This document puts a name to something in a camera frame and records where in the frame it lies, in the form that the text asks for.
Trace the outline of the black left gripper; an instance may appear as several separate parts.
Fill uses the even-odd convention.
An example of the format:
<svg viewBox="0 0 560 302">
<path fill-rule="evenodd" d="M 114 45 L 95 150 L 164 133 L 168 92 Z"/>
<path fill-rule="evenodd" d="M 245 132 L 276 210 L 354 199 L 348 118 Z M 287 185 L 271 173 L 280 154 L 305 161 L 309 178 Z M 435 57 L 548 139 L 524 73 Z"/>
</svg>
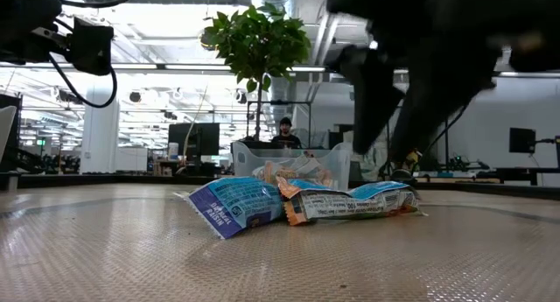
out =
<svg viewBox="0 0 560 302">
<path fill-rule="evenodd" d="M 49 61 L 59 52 L 53 39 L 60 0 L 1 0 L 1 61 L 15 65 Z"/>
</svg>

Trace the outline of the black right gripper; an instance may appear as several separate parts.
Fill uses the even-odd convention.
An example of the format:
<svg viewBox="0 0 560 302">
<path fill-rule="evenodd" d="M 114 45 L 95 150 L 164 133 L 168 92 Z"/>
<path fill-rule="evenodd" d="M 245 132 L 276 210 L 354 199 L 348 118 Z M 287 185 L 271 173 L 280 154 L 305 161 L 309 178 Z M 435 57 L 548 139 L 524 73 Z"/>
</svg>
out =
<svg viewBox="0 0 560 302">
<path fill-rule="evenodd" d="M 394 68 L 378 53 L 402 56 L 421 38 L 482 37 L 513 52 L 559 54 L 559 0 L 326 0 L 332 13 L 367 20 L 375 50 L 347 46 L 339 72 L 353 85 L 353 150 L 366 154 L 394 114 L 404 92 Z M 452 113 L 490 87 L 501 51 L 436 44 L 409 56 L 409 89 L 398 116 L 390 159 L 403 162 Z"/>
</svg>

